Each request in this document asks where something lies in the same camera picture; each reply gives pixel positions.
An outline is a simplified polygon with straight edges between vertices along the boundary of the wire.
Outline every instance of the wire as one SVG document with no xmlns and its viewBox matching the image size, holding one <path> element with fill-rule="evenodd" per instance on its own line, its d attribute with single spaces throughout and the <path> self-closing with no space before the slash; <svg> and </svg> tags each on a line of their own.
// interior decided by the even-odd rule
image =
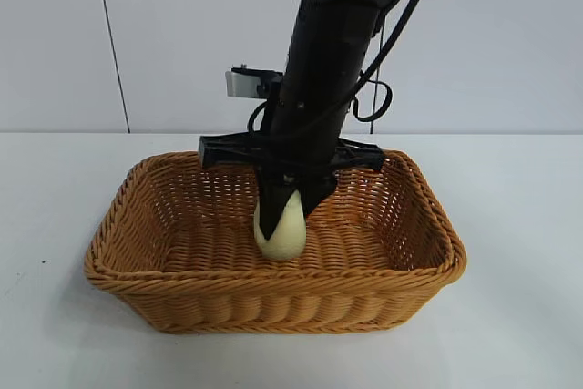
<svg viewBox="0 0 583 389">
<path fill-rule="evenodd" d="M 376 86 L 383 86 L 384 87 L 384 101 L 383 104 L 381 105 L 381 107 L 374 111 L 372 115 L 367 116 L 367 117 L 361 117 L 358 115 L 358 106 L 359 106 L 359 101 L 358 98 L 355 97 L 354 98 L 354 103 L 353 103 L 353 114 L 356 117 L 356 120 L 358 120 L 359 122 L 374 122 L 376 119 L 381 118 L 384 113 L 387 112 L 387 110 L 389 109 L 389 107 L 391 106 L 391 103 L 393 102 L 393 90 L 391 89 L 391 87 L 383 82 L 383 81 L 372 81 L 369 80 L 368 82 L 370 82 L 371 84 L 375 84 Z"/>
<path fill-rule="evenodd" d="M 339 111 L 344 106 L 348 105 L 351 101 L 353 101 L 356 97 L 356 94 L 361 89 L 363 89 L 364 85 L 371 79 L 371 77 L 374 75 L 374 72 L 380 67 L 380 65 L 386 59 L 389 52 L 391 52 L 391 49 L 393 49 L 394 44 L 396 43 L 399 36 L 403 33 L 403 30 L 406 27 L 407 22 L 413 15 L 413 11 L 417 7 L 417 4 L 419 4 L 419 1 L 420 0 L 409 0 L 404 11 L 401 13 L 399 20 L 394 26 L 393 32 L 389 35 L 389 38 L 383 45 L 381 51 L 373 60 L 373 62 L 371 62 L 371 64 L 366 68 L 366 70 L 364 70 L 364 73 L 361 75 L 359 80 L 356 82 L 356 84 L 354 84 L 354 86 L 350 89 L 350 91 L 346 94 L 346 96 L 343 99 L 336 102 L 336 104 L 334 104 L 333 106 L 329 107 L 326 111 L 321 113 L 319 117 L 315 118 L 313 121 L 307 123 L 303 127 L 300 127 L 288 134 L 280 134 L 275 136 L 260 134 L 259 131 L 256 131 L 253 127 L 253 125 L 255 124 L 255 120 L 257 119 L 257 116 L 267 106 L 266 103 L 263 102 L 261 105 L 255 108 L 255 111 L 253 111 L 247 123 L 247 130 L 249 131 L 251 137 L 263 143 L 283 143 L 297 138 L 302 138 L 303 136 L 309 134 L 318 125 L 320 125 L 325 119 L 335 114 L 336 111 Z M 387 96 L 389 95 L 392 97 L 393 93 L 392 92 L 387 93 Z"/>
<path fill-rule="evenodd" d="M 381 52 L 381 50 L 383 49 L 383 43 L 384 43 L 384 29 L 386 28 L 386 17 L 384 18 L 383 21 L 383 26 L 381 27 L 381 36 L 379 38 L 379 53 Z M 374 84 L 374 97 L 373 97 L 373 111 L 376 110 L 376 97 L 378 95 L 379 92 L 379 77 L 381 76 L 381 68 L 377 68 L 376 69 L 376 78 L 374 79 L 376 81 L 376 83 Z M 374 133 L 374 120 L 371 121 L 371 128 L 370 128 L 370 134 Z"/>
</svg>

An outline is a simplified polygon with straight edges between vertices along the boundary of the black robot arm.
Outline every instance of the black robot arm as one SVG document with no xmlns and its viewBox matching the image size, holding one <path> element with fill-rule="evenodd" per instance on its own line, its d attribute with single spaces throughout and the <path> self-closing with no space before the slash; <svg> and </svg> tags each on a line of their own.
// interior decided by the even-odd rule
<svg viewBox="0 0 583 389">
<path fill-rule="evenodd" d="M 201 139 L 204 166 L 219 162 L 256 166 L 260 224 L 267 239 L 295 190 L 301 193 L 307 216 L 333 193 L 334 170 L 382 166 L 380 149 L 339 136 L 353 92 L 367 79 L 361 72 L 370 41 L 398 2 L 302 0 L 285 73 L 262 76 L 257 91 L 266 100 L 253 114 L 250 132 Z M 258 75 L 245 68 L 233 70 Z M 252 120 L 259 109 L 264 113 L 256 132 Z"/>
</svg>

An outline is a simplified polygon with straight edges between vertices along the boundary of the black cable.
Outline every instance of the black cable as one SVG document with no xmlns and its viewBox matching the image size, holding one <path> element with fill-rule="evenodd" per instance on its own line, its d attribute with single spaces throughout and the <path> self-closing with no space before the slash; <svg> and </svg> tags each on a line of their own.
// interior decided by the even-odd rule
<svg viewBox="0 0 583 389">
<path fill-rule="evenodd" d="M 374 111 L 373 114 L 371 114 L 370 116 L 367 117 L 361 117 L 358 115 L 358 106 L 359 106 L 359 101 L 358 98 L 355 97 L 354 98 L 354 103 L 353 103 L 353 114 L 356 117 L 356 120 L 358 120 L 359 122 L 374 122 L 376 119 L 381 118 L 384 113 L 387 112 L 387 110 L 389 109 L 389 107 L 391 106 L 391 103 L 393 102 L 393 90 L 391 89 L 391 87 L 383 82 L 383 81 L 368 81 L 372 84 L 375 84 L 377 86 L 383 86 L 384 87 L 384 101 L 383 104 L 381 105 L 381 107 Z"/>
<path fill-rule="evenodd" d="M 255 120 L 257 116 L 261 113 L 261 111 L 266 107 L 265 103 L 259 105 L 255 108 L 255 111 L 251 114 L 249 121 L 247 123 L 247 129 L 254 139 L 258 140 L 259 142 L 263 143 L 282 143 L 288 142 L 290 140 L 294 140 L 297 138 L 301 138 L 306 134 L 309 134 L 310 131 L 320 125 L 326 118 L 332 116 L 343 108 L 345 105 L 349 104 L 352 100 L 354 100 L 356 94 L 364 87 L 364 85 L 371 79 L 374 72 L 379 68 L 379 66 L 383 63 L 384 59 L 387 57 L 391 49 L 393 49 L 394 44 L 396 43 L 399 36 L 403 33 L 407 22 L 413 15 L 413 11 L 417 7 L 417 4 L 420 0 L 409 0 L 407 6 L 405 7 L 404 11 L 401 13 L 399 20 L 397 21 L 396 25 L 394 26 L 393 32 L 389 35 L 386 43 L 383 45 L 383 48 L 373 60 L 373 62 L 366 68 L 364 73 L 361 75 L 360 79 L 356 82 L 356 84 L 350 89 L 350 91 L 346 94 L 345 98 L 339 100 L 336 104 L 329 107 L 326 111 L 324 111 L 319 117 L 314 119 L 312 122 L 304 125 L 296 129 L 295 131 L 288 133 L 288 134 L 280 134 L 277 136 L 271 135 L 264 135 L 260 134 L 259 131 L 256 131 L 253 128 Z"/>
</svg>

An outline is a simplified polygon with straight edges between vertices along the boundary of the basket rim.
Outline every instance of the basket rim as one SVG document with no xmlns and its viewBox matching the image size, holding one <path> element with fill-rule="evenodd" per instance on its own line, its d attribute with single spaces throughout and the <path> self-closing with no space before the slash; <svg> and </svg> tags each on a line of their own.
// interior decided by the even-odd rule
<svg viewBox="0 0 583 389">
<path fill-rule="evenodd" d="M 103 255 L 107 252 L 108 237 L 119 225 L 128 204 L 126 198 L 133 188 L 144 178 L 150 167 L 160 161 L 196 158 L 197 152 L 169 152 L 152 156 L 140 161 L 128 173 L 128 176 L 119 187 L 116 197 L 111 202 L 106 216 L 101 221 L 97 232 L 84 260 L 84 273 L 94 285 L 100 289 L 115 294 L 151 294 L 161 284 L 165 291 L 173 294 L 204 292 L 222 293 L 253 292 L 265 289 L 266 293 L 293 293 L 297 294 L 298 287 L 290 291 L 290 283 L 302 279 L 302 289 L 310 293 L 335 293 L 338 284 L 342 285 L 342 292 L 370 292 L 394 291 L 412 289 L 420 286 L 439 287 L 457 280 L 465 270 L 466 253 L 463 243 L 455 233 L 452 224 L 435 198 L 427 181 L 417 165 L 404 152 L 385 150 L 387 159 L 396 159 L 399 164 L 408 170 L 408 180 L 415 192 L 415 196 L 423 204 L 423 210 L 432 222 L 436 233 L 439 234 L 446 246 L 445 261 L 434 268 L 417 268 L 410 271 L 392 269 L 360 269 L 350 268 L 341 270 L 273 270 L 273 271 L 115 271 L 103 262 Z"/>
</svg>

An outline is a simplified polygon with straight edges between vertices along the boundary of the white table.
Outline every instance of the white table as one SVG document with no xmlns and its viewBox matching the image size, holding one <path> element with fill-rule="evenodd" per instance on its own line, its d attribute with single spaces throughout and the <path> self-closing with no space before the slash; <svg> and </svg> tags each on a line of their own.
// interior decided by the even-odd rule
<svg viewBox="0 0 583 389">
<path fill-rule="evenodd" d="M 82 259 L 129 168 L 198 137 L 0 135 L 0 387 L 583 387 L 583 137 L 354 138 L 420 165 L 465 276 L 389 332 L 172 336 Z"/>
</svg>

